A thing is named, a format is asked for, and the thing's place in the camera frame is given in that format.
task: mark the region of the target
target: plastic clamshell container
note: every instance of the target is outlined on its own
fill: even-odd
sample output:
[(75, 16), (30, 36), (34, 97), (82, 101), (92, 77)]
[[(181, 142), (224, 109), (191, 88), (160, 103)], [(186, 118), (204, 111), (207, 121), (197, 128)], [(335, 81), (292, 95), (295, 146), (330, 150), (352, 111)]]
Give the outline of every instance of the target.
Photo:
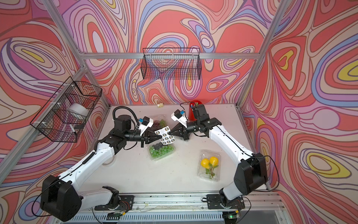
[(172, 154), (175, 151), (174, 144), (163, 145), (161, 142), (156, 141), (147, 145), (149, 157), (152, 161), (156, 161), (163, 157)]
[(154, 123), (151, 127), (151, 129), (154, 131), (168, 126), (168, 120), (165, 115), (151, 116), (150, 118), (154, 120)]
[[(217, 164), (217, 166), (216, 167), (214, 166), (214, 168), (213, 168), (213, 166), (209, 165), (209, 169), (203, 167), (201, 165), (201, 161), (203, 159), (210, 160), (211, 157), (216, 157), (219, 160), (219, 163)], [(206, 179), (206, 180), (219, 181), (219, 178), (220, 178), (220, 165), (221, 165), (220, 154), (218, 154), (216, 152), (208, 151), (208, 150), (202, 150), (200, 152), (197, 175), (198, 175), (198, 177)]]

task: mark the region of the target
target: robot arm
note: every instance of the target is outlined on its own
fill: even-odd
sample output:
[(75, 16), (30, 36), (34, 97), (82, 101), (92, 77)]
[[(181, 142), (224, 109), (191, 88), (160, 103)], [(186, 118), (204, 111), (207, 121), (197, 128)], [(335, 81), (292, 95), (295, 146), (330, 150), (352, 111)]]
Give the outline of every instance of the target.
[(79, 189), (98, 167), (125, 147), (127, 141), (141, 142), (143, 146), (144, 142), (148, 144), (161, 138), (161, 135), (156, 135), (150, 129), (152, 119), (144, 117), (139, 121), (139, 128), (131, 130), (132, 119), (129, 115), (114, 119), (114, 128), (106, 137), (96, 142), (93, 151), (58, 177), (47, 177), (42, 184), (41, 209), (62, 221), (68, 221), (78, 211), (97, 205), (116, 209), (120, 202), (116, 189), (109, 186), (85, 192), (79, 192)]
[[(169, 134), (188, 140), (193, 132), (204, 133), (222, 147), (237, 164), (233, 182), (219, 191), (222, 205), (230, 206), (237, 197), (247, 195), (267, 182), (263, 155), (253, 154), (238, 143), (219, 120), (210, 119), (204, 105), (197, 105), (192, 109), (197, 120), (191, 122), (187, 122), (186, 117), (179, 110), (174, 112), (173, 119), (180, 123)], [(92, 152), (58, 177), (52, 175), (47, 177), (42, 185), (41, 209), (62, 221), (70, 220), (80, 210), (97, 205), (106, 205), (109, 209), (116, 209), (120, 202), (119, 192), (116, 189), (104, 186), (94, 191), (79, 192), (78, 190), (86, 179), (106, 160), (116, 155), (127, 144), (127, 141), (141, 142), (143, 147), (144, 143), (148, 144), (161, 138), (161, 135), (156, 135), (150, 129), (153, 124), (152, 119), (144, 117), (137, 121), (141, 121), (141, 124), (137, 122), (137, 126), (131, 130), (130, 116), (121, 115), (115, 118), (114, 129), (97, 142)]]
[(183, 120), (186, 120), (183, 113), (179, 110), (174, 112), (173, 120), (178, 120), (180, 123), (169, 134), (188, 140), (190, 133), (200, 131), (215, 141), (237, 165), (233, 182), (219, 191), (224, 206), (267, 182), (266, 162), (262, 154), (254, 154), (236, 141), (219, 120), (209, 117), (204, 105), (193, 106), (192, 110), (197, 120), (187, 122), (186, 126), (182, 124)]

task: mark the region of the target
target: red cup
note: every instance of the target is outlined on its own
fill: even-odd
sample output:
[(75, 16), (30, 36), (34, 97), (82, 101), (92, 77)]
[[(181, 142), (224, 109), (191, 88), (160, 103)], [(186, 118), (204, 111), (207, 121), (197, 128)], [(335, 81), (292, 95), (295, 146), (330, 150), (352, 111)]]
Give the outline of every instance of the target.
[(188, 116), (188, 120), (189, 121), (194, 121), (196, 120), (193, 114), (193, 110), (192, 107), (194, 105), (199, 105), (199, 104), (203, 104), (202, 102), (200, 102), (199, 100), (193, 100), (190, 104), (189, 104), (189, 116)]

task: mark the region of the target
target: plastic fruit container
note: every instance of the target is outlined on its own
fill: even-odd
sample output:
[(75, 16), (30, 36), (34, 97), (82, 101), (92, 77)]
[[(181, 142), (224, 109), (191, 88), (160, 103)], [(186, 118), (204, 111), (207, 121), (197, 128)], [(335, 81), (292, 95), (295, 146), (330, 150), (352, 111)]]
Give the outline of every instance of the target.
[(211, 181), (219, 181), (220, 164), (220, 154), (208, 150), (202, 150), (200, 152), (198, 164), (198, 177)]
[(161, 142), (157, 142), (148, 144), (147, 149), (150, 159), (156, 161), (172, 154), (175, 151), (175, 146), (174, 144), (163, 145)]
[(167, 119), (166, 119), (166, 116), (165, 115), (158, 115), (158, 116), (155, 116), (155, 117), (150, 117), (151, 119), (154, 120), (154, 123), (152, 125), (152, 130), (156, 131), (156, 130), (159, 130), (159, 129), (162, 129), (166, 126), (168, 126), (168, 122), (167, 122)]

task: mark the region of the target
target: mounting plate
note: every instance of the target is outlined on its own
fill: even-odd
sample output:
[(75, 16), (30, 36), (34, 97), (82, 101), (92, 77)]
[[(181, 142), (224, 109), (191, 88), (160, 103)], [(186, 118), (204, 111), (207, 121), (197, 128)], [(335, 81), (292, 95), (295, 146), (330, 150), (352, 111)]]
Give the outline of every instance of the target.
[[(219, 194), (210, 194), (206, 195), (206, 198), (208, 199), (208, 209), (223, 209), (223, 207), (220, 205), (220, 195)], [(227, 205), (227, 209), (238, 209), (239, 211), (241, 209), (245, 208), (244, 200), (242, 197), (238, 197), (231, 201), (230, 204)]]
[[(119, 198), (121, 201), (125, 201), (129, 204), (129, 209), (132, 210), (133, 207), (133, 195), (119, 195)], [(115, 210), (124, 210), (127, 208), (127, 203), (120, 202), (119, 206)], [(95, 211), (109, 211), (109, 208), (107, 205), (98, 205), (95, 207)]]

